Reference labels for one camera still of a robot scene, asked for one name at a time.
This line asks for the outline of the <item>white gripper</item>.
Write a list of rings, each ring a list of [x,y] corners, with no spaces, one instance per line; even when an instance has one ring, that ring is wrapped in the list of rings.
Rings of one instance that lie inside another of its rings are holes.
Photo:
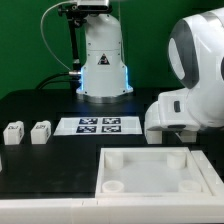
[[[198,131],[200,124],[187,109],[188,93],[187,88],[160,93],[145,114],[144,129]]]

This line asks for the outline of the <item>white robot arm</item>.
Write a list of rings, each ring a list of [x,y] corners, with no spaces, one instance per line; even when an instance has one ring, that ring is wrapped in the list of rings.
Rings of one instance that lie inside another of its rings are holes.
[[[130,93],[121,59],[121,27],[103,11],[108,0],[78,0],[87,13],[87,59],[77,94],[94,102]],[[183,87],[163,92],[145,114],[146,130],[224,126],[224,7],[179,20],[169,37],[168,58]]]

